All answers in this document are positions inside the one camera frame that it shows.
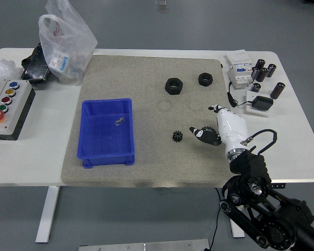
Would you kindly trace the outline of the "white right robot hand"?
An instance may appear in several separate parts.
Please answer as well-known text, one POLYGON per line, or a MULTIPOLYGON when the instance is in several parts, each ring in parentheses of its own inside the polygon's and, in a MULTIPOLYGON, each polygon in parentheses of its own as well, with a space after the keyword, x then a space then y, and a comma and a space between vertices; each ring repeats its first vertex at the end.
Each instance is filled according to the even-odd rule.
POLYGON ((247 149, 241 143, 249 136, 247 123, 244 118, 220 105, 210 106, 209 110, 217 113, 218 131, 212 127, 190 127, 190 131, 203 143, 214 146, 224 143, 226 158, 232 160, 247 149))

